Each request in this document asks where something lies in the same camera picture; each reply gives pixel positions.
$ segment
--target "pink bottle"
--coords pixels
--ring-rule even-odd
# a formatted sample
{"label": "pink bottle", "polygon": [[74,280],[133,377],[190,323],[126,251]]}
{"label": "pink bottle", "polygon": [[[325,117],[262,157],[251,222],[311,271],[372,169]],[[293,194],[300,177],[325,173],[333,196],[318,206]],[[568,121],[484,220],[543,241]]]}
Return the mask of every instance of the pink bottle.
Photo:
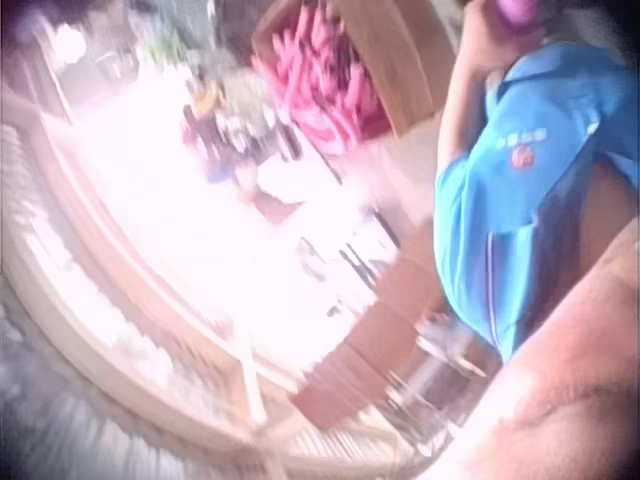
{"label": "pink bottle", "polygon": [[509,25],[519,32],[535,28],[540,20],[539,0],[496,0]]}

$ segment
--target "blue shirt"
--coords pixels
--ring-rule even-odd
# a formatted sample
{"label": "blue shirt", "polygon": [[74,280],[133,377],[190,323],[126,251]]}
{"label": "blue shirt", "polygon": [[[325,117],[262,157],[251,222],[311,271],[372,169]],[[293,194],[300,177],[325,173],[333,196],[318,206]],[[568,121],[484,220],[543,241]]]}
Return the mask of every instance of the blue shirt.
{"label": "blue shirt", "polygon": [[577,260],[596,159],[638,188],[638,83],[605,50],[556,43],[514,65],[485,107],[471,153],[436,180],[434,246],[452,308],[506,360]]}

